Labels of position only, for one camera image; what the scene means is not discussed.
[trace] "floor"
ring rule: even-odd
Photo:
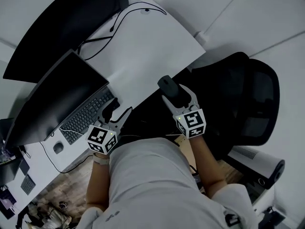
[[[179,136],[176,139],[176,143],[180,145],[181,151],[186,156],[190,165],[196,168],[195,159],[190,147],[190,143],[184,136]],[[83,161],[92,152],[87,150],[82,156],[71,164],[66,170],[70,170],[75,167],[81,161]],[[72,216],[73,222],[78,222],[83,212],[85,211],[86,201],[85,195],[87,186],[89,183],[91,171],[92,171],[92,158],[89,157],[83,164],[77,167],[75,170],[68,174],[59,174],[34,200],[38,203],[38,207],[42,213],[48,213],[47,203],[51,202],[54,207],[59,208],[60,202],[66,202],[67,208],[62,212],[66,215]],[[219,164],[225,173],[228,183],[237,183],[243,175],[231,167],[224,161],[219,161]],[[37,213],[36,206],[29,206],[32,215]]]

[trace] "gripper holding black mouse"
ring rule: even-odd
[[[175,83],[168,75],[162,77],[158,85],[162,91],[162,99],[182,134],[188,139],[202,135],[206,121],[196,94],[186,86]]]
[[[106,102],[99,109],[94,125],[89,126],[86,141],[88,142],[90,149],[93,151],[106,155],[118,143],[121,128],[132,112],[132,107],[126,109],[118,120],[112,121],[113,109],[117,102],[117,98]]]

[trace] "shirt sleeve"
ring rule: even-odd
[[[103,214],[103,211],[97,207],[91,207],[82,215],[76,229],[91,229],[93,222]]]
[[[258,228],[258,218],[244,185],[229,184],[217,191],[212,200],[235,213],[240,219],[242,228]]]

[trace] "ventilation grille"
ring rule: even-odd
[[[244,147],[239,147],[239,146],[234,146],[232,150],[249,159],[254,159],[255,155],[258,153],[258,151],[250,151]]]

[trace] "watch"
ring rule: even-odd
[[[100,158],[97,157],[96,154],[93,154],[93,161],[100,164],[101,166],[106,166],[109,164],[110,159],[109,158]]]

